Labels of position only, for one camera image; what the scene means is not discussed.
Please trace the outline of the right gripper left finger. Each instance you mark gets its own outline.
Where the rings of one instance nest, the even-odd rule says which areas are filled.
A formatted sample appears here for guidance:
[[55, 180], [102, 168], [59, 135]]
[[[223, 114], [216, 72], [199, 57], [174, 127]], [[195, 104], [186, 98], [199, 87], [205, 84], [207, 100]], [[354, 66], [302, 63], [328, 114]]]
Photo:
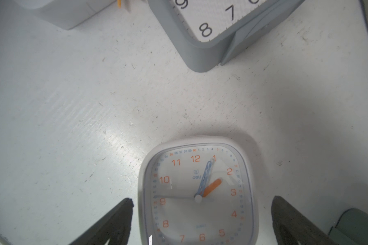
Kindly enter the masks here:
[[130, 237], [134, 203], [124, 198], [71, 245], [126, 245]]

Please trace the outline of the white timer with orange buttons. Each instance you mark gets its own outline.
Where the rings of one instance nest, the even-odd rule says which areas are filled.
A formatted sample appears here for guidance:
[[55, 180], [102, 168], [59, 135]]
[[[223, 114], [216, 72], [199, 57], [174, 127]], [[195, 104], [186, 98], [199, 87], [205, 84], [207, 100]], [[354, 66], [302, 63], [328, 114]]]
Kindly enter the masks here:
[[63, 30], [70, 30], [96, 15], [112, 3], [130, 10], [130, 1], [114, 0], [18, 0], [15, 1], [34, 16]]

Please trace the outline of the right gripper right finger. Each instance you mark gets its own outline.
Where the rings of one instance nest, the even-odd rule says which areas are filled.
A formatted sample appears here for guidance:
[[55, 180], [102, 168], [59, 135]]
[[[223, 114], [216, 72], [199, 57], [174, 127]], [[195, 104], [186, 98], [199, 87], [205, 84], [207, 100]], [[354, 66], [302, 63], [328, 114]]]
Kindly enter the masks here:
[[273, 229], [279, 245], [334, 245], [335, 242], [280, 196], [273, 198]]

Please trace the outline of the white square analog clock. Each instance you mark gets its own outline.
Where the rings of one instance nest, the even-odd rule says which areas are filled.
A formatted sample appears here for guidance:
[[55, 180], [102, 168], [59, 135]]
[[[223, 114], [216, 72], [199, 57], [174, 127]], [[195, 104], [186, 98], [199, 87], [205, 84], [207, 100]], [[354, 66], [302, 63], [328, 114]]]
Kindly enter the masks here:
[[158, 145], [140, 167], [138, 211], [144, 245], [254, 245], [259, 212], [247, 153], [221, 136]]

